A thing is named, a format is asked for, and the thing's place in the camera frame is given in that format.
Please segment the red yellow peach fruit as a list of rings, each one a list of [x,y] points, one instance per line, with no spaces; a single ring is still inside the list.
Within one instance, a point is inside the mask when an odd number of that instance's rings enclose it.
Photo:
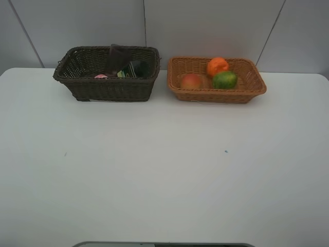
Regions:
[[[182,89],[193,90],[199,89],[202,85],[202,80],[197,74],[186,74],[183,75],[180,83]]]

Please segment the dark green bottle black cap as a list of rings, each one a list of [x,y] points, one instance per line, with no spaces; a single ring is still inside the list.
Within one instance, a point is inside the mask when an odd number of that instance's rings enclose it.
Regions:
[[[135,60],[131,61],[126,67],[120,70],[117,73],[119,78],[143,78],[146,77],[149,73],[148,63]]]

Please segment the green lime fruit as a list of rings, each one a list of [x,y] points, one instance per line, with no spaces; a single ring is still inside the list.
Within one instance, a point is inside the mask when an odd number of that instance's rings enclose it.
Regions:
[[[212,78],[212,85],[214,89],[233,89],[237,84],[238,77],[234,72],[224,71],[217,73]]]

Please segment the orange tangerine fruit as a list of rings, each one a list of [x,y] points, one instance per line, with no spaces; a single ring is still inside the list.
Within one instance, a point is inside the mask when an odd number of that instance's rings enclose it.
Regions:
[[[222,57],[213,58],[207,64],[207,74],[210,77],[214,77],[216,74],[228,70],[229,70],[229,64]]]

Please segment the translucent purple plastic cup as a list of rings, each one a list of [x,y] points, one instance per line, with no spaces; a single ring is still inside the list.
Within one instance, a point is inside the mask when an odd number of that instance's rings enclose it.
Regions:
[[[131,61],[131,51],[125,46],[112,44],[106,60],[105,74],[108,77],[117,77],[117,73],[123,70]]]

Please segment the pink bottle white cap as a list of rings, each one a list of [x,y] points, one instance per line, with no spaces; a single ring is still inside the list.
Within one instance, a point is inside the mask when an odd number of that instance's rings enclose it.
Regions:
[[[95,76],[95,79],[103,79],[103,78],[108,78],[108,76],[105,74],[99,74]]]

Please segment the light orange wicker basket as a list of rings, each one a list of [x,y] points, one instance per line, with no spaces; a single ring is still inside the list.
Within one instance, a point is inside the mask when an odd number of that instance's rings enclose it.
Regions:
[[[168,62],[167,85],[177,99],[218,103],[248,103],[254,97],[265,94],[267,87],[251,60],[226,58],[230,71],[237,75],[237,84],[232,89],[215,89],[207,74],[207,57],[172,57]],[[182,79],[187,74],[196,74],[201,80],[198,89],[183,89]]]

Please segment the dark brown wicker basket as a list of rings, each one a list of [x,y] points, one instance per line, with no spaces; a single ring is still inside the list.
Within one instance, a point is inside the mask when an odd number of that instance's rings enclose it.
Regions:
[[[54,80],[65,85],[78,101],[148,101],[160,71],[160,55],[156,48],[125,46],[131,51],[131,61],[141,60],[149,65],[143,78],[108,77],[105,74],[110,46],[79,46],[70,49],[54,71]]]

